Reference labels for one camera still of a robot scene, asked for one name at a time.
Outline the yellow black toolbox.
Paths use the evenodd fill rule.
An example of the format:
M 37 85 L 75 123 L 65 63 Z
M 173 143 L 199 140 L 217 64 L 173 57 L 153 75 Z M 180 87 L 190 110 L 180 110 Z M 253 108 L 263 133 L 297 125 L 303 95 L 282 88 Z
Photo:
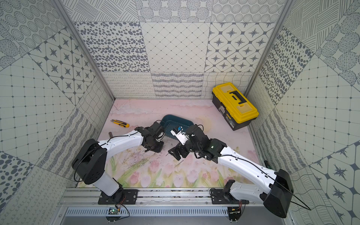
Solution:
M 248 126 L 259 116 L 255 106 L 231 82 L 212 89 L 212 102 L 233 131 Z

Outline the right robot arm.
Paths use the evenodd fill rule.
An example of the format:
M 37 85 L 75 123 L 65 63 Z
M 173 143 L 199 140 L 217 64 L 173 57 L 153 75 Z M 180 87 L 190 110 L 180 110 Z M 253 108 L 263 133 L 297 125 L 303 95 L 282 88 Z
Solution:
M 259 198 L 268 211 L 280 218 L 287 217 L 294 194 L 288 172 L 283 169 L 274 171 L 247 159 L 226 143 L 209 138 L 197 125 L 187 130 L 174 128 L 171 134 L 179 141 L 169 150 L 177 160 L 186 158 L 192 152 L 196 158 L 204 158 L 236 171 L 260 188 Z

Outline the aluminium mounting rail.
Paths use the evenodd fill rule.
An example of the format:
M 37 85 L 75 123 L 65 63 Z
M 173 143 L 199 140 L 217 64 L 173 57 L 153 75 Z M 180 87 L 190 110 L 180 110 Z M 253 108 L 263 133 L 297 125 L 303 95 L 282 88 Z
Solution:
M 115 206 L 104 200 L 97 188 L 67 188 L 59 207 Z M 138 188 L 136 195 L 127 196 L 121 204 L 134 207 L 216 207 L 209 188 Z

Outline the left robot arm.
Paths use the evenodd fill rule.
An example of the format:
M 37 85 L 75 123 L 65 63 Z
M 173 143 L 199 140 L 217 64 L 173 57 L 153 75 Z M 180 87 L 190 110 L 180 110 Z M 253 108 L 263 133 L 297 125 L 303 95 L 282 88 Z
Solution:
M 75 171 L 74 176 L 80 178 L 76 182 L 94 185 L 105 196 L 122 201 L 123 187 L 106 172 L 107 161 L 125 150 L 138 146 L 144 147 L 147 152 L 160 153 L 164 145 L 161 138 L 164 135 L 165 130 L 161 124 L 154 122 L 149 127 L 136 127 L 127 134 L 114 136 L 108 140 L 87 140 L 71 164 Z

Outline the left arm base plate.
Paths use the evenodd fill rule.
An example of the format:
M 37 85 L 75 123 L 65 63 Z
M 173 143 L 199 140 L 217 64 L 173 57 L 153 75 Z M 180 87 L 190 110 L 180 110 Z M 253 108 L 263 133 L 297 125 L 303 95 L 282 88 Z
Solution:
M 99 205 L 135 205 L 137 201 L 138 189 L 119 189 L 112 196 L 106 195 L 103 191 L 100 194 Z

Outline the yellow utility knife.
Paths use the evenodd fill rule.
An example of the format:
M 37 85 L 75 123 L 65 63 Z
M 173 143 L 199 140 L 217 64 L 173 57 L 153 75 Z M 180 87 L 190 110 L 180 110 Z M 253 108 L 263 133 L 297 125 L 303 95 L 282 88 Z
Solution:
M 114 120 L 114 119 L 112 119 L 111 122 L 114 123 L 114 124 L 117 124 L 119 126 L 122 126 L 124 128 L 129 128 L 129 124 L 126 123 L 126 122 L 119 121 L 119 120 Z

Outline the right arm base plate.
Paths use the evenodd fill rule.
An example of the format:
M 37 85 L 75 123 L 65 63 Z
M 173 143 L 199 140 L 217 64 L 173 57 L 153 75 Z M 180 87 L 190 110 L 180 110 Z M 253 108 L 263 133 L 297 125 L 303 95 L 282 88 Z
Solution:
M 209 191 L 212 204 L 249 204 L 249 200 L 237 200 L 231 194 L 222 189 L 211 188 Z

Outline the teal plastic storage box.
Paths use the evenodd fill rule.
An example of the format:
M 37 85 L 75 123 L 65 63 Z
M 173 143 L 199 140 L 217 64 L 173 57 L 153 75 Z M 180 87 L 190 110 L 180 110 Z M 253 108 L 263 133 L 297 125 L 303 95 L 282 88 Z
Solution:
M 184 119 L 182 117 L 178 117 L 172 114 L 165 115 L 160 121 L 160 125 L 164 128 L 165 136 L 176 140 L 177 138 L 171 134 L 171 130 L 174 128 L 182 127 L 184 131 L 187 128 L 194 125 L 194 123 L 190 120 Z

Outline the pink floral table mat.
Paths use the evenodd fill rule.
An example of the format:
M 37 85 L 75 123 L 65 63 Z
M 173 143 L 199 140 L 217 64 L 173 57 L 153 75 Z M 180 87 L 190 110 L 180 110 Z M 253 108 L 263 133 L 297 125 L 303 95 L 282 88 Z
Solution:
M 258 163 L 258 153 L 247 127 L 233 131 L 211 100 L 117 99 L 100 133 L 100 140 L 123 135 L 136 127 L 147 127 L 165 115 L 172 114 L 192 121 L 204 128 L 209 138 L 225 142 L 239 154 Z M 111 122 L 119 120 L 129 124 L 122 127 Z M 248 183 L 237 172 L 189 154 L 178 167 L 178 161 L 168 151 L 177 140 L 164 137 L 160 153 L 145 152 L 138 146 L 123 151 L 106 163 L 106 172 L 126 188 L 221 188 L 228 180 Z

